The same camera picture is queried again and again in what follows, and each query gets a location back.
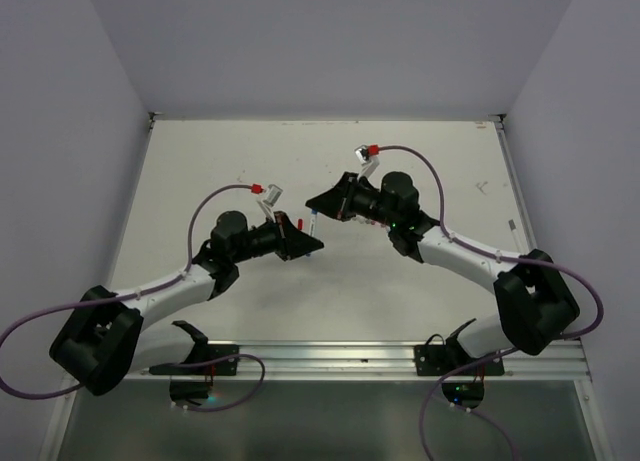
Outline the white pen blue cap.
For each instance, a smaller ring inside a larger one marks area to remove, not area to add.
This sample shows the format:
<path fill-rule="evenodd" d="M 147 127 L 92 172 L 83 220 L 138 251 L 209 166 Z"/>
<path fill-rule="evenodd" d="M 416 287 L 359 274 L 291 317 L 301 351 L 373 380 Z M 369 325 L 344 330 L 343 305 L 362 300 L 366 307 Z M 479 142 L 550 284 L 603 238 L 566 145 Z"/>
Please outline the white pen blue cap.
<path fill-rule="evenodd" d="M 318 212 L 312 209 L 310 213 L 309 226 L 308 226 L 308 234 L 311 237 L 315 236 L 317 219 L 318 219 Z"/>

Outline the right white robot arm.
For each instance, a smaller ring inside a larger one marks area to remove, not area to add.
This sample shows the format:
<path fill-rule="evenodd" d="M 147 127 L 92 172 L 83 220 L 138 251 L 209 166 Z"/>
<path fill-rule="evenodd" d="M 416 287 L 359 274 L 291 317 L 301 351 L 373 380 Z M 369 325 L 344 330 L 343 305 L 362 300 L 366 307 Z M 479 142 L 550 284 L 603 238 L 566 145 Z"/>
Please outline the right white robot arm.
<path fill-rule="evenodd" d="M 468 373 L 481 357 L 503 350 L 535 356 L 580 313 L 545 252 L 533 250 L 507 261 L 487 256 L 483 248 L 470 251 L 460 246 L 446 236 L 440 221 L 421 209 L 419 192 L 406 173 L 390 172 L 380 187 L 374 187 L 367 178 L 346 172 L 306 205 L 341 222 L 360 216 L 385 225 L 399 254 L 456 273 L 494 295 L 496 315 L 470 320 L 447 338 L 445 360 L 454 372 Z"/>

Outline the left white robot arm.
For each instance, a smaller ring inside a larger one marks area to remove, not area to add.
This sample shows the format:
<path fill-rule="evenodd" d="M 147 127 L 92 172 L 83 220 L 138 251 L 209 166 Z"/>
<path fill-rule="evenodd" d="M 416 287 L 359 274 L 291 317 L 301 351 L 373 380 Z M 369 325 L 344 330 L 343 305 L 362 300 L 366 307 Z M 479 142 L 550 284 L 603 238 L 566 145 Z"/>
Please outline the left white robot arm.
<path fill-rule="evenodd" d="M 243 213 L 227 211 L 185 271 L 128 293 L 102 286 L 88 290 L 73 306 L 49 356 L 92 394 L 103 395 L 134 369 L 144 330 L 225 293 L 239 278 L 239 263 L 269 254 L 291 261 L 323 248 L 282 211 L 252 228 Z"/>

